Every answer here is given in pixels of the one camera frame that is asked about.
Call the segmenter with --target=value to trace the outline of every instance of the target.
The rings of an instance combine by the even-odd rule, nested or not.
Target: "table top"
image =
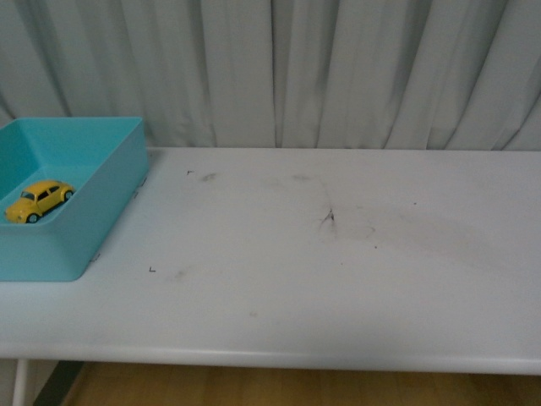
[[[541,153],[149,149],[0,357],[541,374]]]

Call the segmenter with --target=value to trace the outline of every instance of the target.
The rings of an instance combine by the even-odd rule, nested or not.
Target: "teal tray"
[[[141,118],[20,118],[0,129],[0,281],[80,277],[148,171]],[[75,187],[35,224],[4,217],[41,179]]]

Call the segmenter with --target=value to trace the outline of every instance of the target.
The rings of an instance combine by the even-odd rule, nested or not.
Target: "white curtain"
[[[539,0],[0,2],[0,123],[149,145],[541,151]]]

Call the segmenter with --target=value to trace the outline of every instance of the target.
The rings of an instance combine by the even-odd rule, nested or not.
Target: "yellow beetle car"
[[[74,194],[72,185],[57,180],[42,180],[23,190],[19,199],[4,212],[10,222],[37,222],[44,214]]]

